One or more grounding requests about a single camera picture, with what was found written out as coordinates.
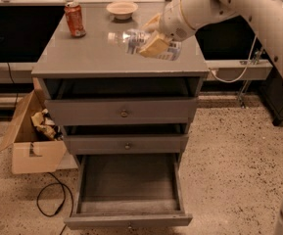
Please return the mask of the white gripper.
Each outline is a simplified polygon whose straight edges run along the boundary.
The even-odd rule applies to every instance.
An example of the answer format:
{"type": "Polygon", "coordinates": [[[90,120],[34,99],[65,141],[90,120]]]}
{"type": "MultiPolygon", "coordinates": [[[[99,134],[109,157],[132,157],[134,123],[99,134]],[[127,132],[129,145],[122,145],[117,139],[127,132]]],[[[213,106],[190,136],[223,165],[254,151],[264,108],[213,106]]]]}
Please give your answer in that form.
{"type": "Polygon", "coordinates": [[[142,29],[152,32],[139,49],[139,54],[146,58],[154,58],[165,51],[171,38],[175,41],[184,41],[196,32],[183,16],[181,0],[172,0],[161,14],[154,15],[142,26],[142,29]]]}

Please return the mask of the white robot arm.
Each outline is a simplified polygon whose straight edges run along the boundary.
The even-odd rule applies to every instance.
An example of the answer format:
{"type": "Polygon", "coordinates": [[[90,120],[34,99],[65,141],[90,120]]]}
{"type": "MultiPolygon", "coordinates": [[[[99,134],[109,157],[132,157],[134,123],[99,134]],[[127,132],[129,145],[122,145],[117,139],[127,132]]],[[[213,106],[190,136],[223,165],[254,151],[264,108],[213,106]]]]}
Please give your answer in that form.
{"type": "Polygon", "coordinates": [[[142,55],[155,57],[171,41],[184,41],[198,29],[242,17],[283,78],[283,2],[280,0],[172,0],[143,25],[151,35],[142,55]]]}

